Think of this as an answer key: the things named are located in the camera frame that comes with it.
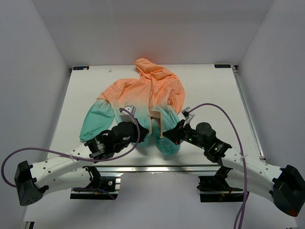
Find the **orange and teal jacket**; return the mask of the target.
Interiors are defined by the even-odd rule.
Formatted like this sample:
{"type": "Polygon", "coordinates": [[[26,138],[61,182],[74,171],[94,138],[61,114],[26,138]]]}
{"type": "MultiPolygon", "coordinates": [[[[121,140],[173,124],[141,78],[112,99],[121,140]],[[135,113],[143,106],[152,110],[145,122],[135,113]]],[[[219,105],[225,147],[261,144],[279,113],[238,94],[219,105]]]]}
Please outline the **orange and teal jacket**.
{"type": "Polygon", "coordinates": [[[149,133],[141,142],[148,146],[151,137],[164,156],[172,156],[180,146],[172,143],[163,133],[179,122],[185,99],[185,90],[179,77],[170,70],[140,58],[134,63],[139,78],[124,78],[105,89],[87,112],[79,139],[83,142],[108,129],[113,121],[122,121],[120,108],[134,106],[134,117],[149,133]]]}

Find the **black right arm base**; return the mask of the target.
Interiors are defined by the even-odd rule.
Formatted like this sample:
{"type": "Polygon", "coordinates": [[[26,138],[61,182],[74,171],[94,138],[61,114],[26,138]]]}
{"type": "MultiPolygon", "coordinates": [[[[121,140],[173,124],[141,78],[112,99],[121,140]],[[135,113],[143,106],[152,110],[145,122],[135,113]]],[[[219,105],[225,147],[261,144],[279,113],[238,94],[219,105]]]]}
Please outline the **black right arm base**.
{"type": "Polygon", "coordinates": [[[220,167],[213,176],[199,176],[197,189],[202,203],[243,202],[242,188],[227,183],[230,168],[220,167]]]}

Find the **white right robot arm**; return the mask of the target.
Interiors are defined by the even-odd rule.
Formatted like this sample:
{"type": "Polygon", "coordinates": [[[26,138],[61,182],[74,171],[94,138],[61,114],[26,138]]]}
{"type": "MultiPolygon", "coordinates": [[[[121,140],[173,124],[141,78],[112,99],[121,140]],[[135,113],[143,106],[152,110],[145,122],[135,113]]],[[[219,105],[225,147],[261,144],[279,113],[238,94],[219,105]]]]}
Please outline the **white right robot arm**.
{"type": "Polygon", "coordinates": [[[242,156],[231,145],[218,139],[208,123],[199,123],[192,129],[180,121],[163,136],[176,145],[187,142],[201,148],[209,161],[220,165],[214,176],[200,178],[197,188],[203,193],[222,191],[231,194],[238,189],[247,190],[271,201],[292,217],[297,217],[305,204],[305,180],[295,167],[273,166],[242,156]]]}

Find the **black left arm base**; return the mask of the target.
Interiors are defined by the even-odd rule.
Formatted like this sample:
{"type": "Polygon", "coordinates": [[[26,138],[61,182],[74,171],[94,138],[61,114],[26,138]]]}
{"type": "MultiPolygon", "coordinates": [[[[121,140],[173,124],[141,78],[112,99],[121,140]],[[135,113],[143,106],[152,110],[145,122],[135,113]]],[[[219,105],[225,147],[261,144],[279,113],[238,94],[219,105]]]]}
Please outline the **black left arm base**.
{"type": "Polygon", "coordinates": [[[115,200],[118,197],[122,173],[102,172],[98,167],[83,167],[81,177],[86,185],[71,189],[70,199],[115,200]]]}

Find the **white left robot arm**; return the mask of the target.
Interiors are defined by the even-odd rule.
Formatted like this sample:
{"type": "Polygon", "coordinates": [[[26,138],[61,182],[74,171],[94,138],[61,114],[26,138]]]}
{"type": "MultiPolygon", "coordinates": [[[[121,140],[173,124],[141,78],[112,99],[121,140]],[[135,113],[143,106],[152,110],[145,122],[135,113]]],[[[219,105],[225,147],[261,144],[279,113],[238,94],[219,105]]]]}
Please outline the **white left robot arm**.
{"type": "Polygon", "coordinates": [[[110,159],[130,143],[143,142],[148,129],[139,123],[120,122],[69,152],[44,162],[18,164],[14,181],[21,206],[36,203],[52,192],[75,188],[78,191],[113,192],[114,187],[93,166],[96,160],[110,159]]]}

